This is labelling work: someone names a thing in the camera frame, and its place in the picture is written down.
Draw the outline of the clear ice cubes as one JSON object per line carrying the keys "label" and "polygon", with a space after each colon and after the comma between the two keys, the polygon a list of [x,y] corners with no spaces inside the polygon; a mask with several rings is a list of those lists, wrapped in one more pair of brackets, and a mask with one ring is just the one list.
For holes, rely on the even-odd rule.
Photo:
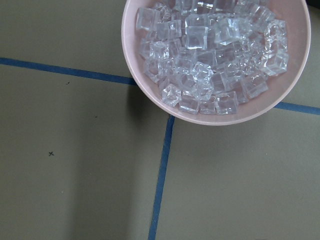
{"label": "clear ice cubes", "polygon": [[287,23],[266,0],[159,0],[136,29],[144,74],[185,113],[235,114],[287,71]]}

